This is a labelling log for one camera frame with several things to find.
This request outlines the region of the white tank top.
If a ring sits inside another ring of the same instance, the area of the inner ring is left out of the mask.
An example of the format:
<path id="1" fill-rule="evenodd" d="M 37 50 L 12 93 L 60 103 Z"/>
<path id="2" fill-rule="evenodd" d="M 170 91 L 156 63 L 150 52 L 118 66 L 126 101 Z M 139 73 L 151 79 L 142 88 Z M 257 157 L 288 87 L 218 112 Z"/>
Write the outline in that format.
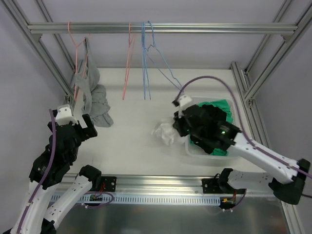
<path id="1" fill-rule="evenodd" d="M 173 127 L 174 122 L 172 117 L 162 118 L 155 125 L 151 135 L 167 146 L 184 144 L 187 137 L 180 136 L 179 132 Z"/>

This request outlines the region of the green tank top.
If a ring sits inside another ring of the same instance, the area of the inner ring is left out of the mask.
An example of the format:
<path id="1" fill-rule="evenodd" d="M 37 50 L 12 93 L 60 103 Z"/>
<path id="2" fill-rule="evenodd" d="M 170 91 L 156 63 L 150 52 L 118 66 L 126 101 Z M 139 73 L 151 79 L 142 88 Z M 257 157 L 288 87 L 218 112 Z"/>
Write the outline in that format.
<path id="1" fill-rule="evenodd" d="M 233 117 L 230 105 L 227 100 L 217 100 L 212 102 L 201 102 L 198 104 L 199 107 L 208 106 L 209 109 L 214 111 L 214 116 L 218 117 L 220 120 L 226 120 L 228 123 L 233 123 Z M 215 148 L 210 155 L 212 156 L 227 156 L 228 151 L 223 151 L 221 149 Z"/>

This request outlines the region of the grey tank top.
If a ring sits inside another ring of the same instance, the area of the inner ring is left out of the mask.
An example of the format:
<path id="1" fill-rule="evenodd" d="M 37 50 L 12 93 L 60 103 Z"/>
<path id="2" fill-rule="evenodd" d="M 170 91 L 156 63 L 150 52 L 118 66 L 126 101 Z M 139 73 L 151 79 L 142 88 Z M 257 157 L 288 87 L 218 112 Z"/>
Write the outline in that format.
<path id="1" fill-rule="evenodd" d="M 83 42 L 85 60 L 81 72 L 75 75 L 75 86 L 83 94 L 83 114 L 88 114 L 93 124 L 97 127 L 108 128 L 114 124 L 109 115 L 110 105 L 107 101 L 107 91 L 99 83 L 100 72 L 93 59 L 90 41 L 86 38 Z"/>

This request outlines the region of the black tank top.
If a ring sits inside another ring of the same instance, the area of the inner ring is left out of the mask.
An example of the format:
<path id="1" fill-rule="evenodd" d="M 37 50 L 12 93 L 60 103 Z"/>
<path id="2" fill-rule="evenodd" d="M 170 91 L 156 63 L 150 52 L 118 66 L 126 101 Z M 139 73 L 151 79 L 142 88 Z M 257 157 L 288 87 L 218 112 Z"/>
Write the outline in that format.
<path id="1" fill-rule="evenodd" d="M 195 113 L 188 117 L 190 143 L 199 146 L 205 153 L 213 156 L 227 156 L 228 152 L 209 145 L 216 142 L 214 133 L 218 122 L 232 123 L 233 118 L 228 104 L 203 102 L 191 108 Z"/>

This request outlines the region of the light blue wire hanger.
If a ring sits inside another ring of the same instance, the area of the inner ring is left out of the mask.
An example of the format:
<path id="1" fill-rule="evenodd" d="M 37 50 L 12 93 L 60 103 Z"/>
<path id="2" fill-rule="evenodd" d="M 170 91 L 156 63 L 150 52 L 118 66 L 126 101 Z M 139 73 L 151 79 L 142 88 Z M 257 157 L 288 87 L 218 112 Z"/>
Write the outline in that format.
<path id="1" fill-rule="evenodd" d="M 141 24 L 143 98 L 146 100 L 145 23 Z"/>

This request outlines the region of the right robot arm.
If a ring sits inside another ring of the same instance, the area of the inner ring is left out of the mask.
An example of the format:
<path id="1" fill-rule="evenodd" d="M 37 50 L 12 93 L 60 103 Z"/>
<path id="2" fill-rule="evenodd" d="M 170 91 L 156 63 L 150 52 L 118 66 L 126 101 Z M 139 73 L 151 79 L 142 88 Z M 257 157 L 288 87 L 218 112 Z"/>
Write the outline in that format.
<path id="1" fill-rule="evenodd" d="M 227 194 L 249 189 L 272 192 L 279 200 L 297 205 L 303 195 L 310 162 L 292 160 L 249 139 L 237 126 L 226 121 L 226 116 L 208 105 L 192 105 L 174 113 L 173 127 L 182 136 L 206 153 L 221 149 L 240 156 L 258 166 L 263 173 L 248 173 L 225 168 L 220 173 L 218 189 Z"/>

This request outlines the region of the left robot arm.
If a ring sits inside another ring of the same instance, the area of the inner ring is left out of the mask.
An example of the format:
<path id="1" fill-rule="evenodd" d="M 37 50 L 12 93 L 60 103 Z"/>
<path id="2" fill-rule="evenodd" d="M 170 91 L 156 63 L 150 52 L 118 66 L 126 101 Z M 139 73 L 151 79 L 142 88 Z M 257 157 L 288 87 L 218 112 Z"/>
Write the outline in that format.
<path id="1" fill-rule="evenodd" d="M 50 111 L 48 127 L 52 132 L 44 152 L 35 159 L 22 211 L 8 234 L 55 234 L 61 222 L 78 200 L 88 191 L 101 186 L 101 171 L 91 165 L 83 166 L 73 184 L 52 206 L 49 205 L 63 177 L 77 159 L 82 142 L 98 133 L 88 114 L 82 118 L 83 128 L 70 117 L 65 123 L 60 111 Z"/>

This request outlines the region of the white plastic perforated basket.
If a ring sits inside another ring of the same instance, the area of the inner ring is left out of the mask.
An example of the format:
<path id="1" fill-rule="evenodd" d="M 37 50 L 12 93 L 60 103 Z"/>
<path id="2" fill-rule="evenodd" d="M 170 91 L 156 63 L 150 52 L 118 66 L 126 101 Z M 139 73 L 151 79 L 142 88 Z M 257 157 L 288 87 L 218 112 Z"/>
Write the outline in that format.
<path id="1" fill-rule="evenodd" d="M 199 104 L 201 102 L 212 102 L 217 100 L 225 99 L 227 100 L 228 104 L 230 105 L 232 117 L 233 117 L 233 125 L 240 127 L 240 122 L 237 114 L 237 110 L 234 105 L 234 101 L 230 98 L 226 97 L 207 97 L 207 96 L 191 96 L 193 99 L 194 104 Z M 185 151 L 187 155 L 196 158 L 202 159 L 211 159 L 211 160 L 235 160 L 238 158 L 237 155 L 233 153 L 229 153 L 227 156 L 212 156 L 204 152 L 199 146 L 191 143 L 190 136 L 187 136 L 187 140 L 185 142 Z"/>

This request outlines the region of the aluminium right frame posts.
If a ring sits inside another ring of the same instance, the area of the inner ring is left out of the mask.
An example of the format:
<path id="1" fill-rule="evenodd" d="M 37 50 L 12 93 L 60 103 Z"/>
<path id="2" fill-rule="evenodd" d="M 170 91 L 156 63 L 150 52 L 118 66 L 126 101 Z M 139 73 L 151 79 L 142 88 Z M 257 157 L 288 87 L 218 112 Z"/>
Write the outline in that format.
<path id="1" fill-rule="evenodd" d="M 257 61 L 259 61 L 264 52 L 268 50 L 269 44 L 273 40 L 272 33 L 265 34 L 261 39 L 257 49 L 245 68 L 241 68 L 237 61 L 232 61 L 230 65 L 230 70 L 232 71 L 238 89 L 252 138 L 267 147 L 270 147 L 271 143 L 259 111 L 256 96 L 312 25 L 311 1 L 305 6 L 294 25 L 295 29 L 292 34 L 287 35 L 286 33 L 278 33 L 282 38 L 282 42 L 274 51 L 271 58 L 268 60 L 268 63 L 259 74 L 256 75 L 255 79 L 252 79 L 252 71 Z"/>

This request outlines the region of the aluminium frame posts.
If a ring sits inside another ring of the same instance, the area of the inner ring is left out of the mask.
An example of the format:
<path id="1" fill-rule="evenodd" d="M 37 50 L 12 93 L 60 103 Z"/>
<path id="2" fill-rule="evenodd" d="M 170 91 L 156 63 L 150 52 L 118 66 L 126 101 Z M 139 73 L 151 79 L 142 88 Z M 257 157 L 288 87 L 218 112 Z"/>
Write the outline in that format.
<path id="1" fill-rule="evenodd" d="M 60 70 L 59 66 L 53 59 L 52 55 L 46 48 L 45 44 L 41 40 L 41 33 L 33 33 L 31 22 L 22 10 L 19 3 L 15 0 L 2 0 L 0 5 L 7 12 L 11 20 L 16 24 L 26 41 L 32 47 L 34 52 L 43 61 L 45 66 L 49 69 L 52 76 L 56 79 L 58 84 L 65 92 L 65 102 L 73 104 L 75 102 L 74 89 L 71 84 L 66 80 L 64 74 Z"/>
<path id="2" fill-rule="evenodd" d="M 230 65 L 230 70 L 232 71 L 238 89 L 252 138 L 267 147 L 270 147 L 271 143 L 259 111 L 256 96 L 312 25 L 311 1 L 305 6 L 294 25 L 295 29 L 292 34 L 287 35 L 286 33 L 278 33 L 282 38 L 282 42 L 274 51 L 271 58 L 268 60 L 268 63 L 259 74 L 256 75 L 255 79 L 252 79 L 252 71 L 257 61 L 259 61 L 264 52 L 268 50 L 269 44 L 273 40 L 272 33 L 265 34 L 261 39 L 257 49 L 245 68 L 241 68 L 237 61 L 232 61 Z"/>

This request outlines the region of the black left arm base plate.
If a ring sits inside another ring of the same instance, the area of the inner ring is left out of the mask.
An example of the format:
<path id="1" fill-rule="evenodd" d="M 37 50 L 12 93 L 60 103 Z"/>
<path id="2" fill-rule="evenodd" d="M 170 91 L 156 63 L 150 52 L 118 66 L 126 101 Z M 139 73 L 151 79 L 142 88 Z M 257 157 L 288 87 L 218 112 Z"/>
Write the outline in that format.
<path id="1" fill-rule="evenodd" d="M 114 193 L 116 191 L 116 185 L 117 185 L 116 176 L 102 176 L 98 191 Z"/>

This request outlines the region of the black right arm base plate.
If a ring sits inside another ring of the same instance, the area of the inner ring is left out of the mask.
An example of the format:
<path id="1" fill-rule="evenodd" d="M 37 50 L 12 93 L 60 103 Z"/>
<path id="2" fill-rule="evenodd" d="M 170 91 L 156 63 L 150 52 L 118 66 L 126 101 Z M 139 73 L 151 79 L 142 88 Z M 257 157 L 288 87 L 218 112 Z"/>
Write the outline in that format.
<path id="1" fill-rule="evenodd" d="M 203 194 L 222 193 L 216 178 L 203 178 L 201 180 Z"/>

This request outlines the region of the aluminium front frame rail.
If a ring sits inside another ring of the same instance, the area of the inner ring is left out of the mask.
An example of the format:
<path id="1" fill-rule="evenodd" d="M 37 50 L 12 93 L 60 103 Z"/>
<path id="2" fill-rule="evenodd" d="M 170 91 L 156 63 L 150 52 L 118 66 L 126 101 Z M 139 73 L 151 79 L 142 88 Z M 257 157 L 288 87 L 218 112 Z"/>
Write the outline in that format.
<path id="1" fill-rule="evenodd" d="M 202 195 L 203 178 L 214 176 L 102 175 L 116 176 L 115 193 L 134 195 Z"/>

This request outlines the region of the aluminium left frame posts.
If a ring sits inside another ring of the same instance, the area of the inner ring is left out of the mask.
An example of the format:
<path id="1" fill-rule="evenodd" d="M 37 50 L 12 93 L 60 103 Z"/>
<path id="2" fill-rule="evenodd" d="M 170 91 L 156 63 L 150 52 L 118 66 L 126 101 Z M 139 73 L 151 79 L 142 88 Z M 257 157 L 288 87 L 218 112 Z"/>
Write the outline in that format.
<path id="1" fill-rule="evenodd" d="M 74 89 L 71 84 L 66 80 L 64 74 L 60 70 L 59 66 L 53 59 L 52 55 L 46 48 L 45 44 L 41 40 L 41 33 L 33 33 L 31 22 L 22 10 L 19 3 L 15 0 L 2 0 L 0 5 L 7 12 L 11 20 L 16 24 L 26 41 L 32 47 L 34 52 L 43 61 L 45 66 L 49 69 L 52 76 L 56 79 L 58 84 L 65 92 L 65 102 L 73 104 L 75 102 Z"/>

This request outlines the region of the aluminium top hanging rail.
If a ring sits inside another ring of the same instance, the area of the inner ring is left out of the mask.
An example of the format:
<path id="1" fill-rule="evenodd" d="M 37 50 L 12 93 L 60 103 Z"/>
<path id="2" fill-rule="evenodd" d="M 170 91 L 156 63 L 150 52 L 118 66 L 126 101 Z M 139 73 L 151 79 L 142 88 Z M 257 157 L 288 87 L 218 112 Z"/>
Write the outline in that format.
<path id="1" fill-rule="evenodd" d="M 260 34 L 293 35 L 298 29 L 292 23 L 149 23 L 149 22 L 42 22 L 30 23 L 32 34 Z"/>

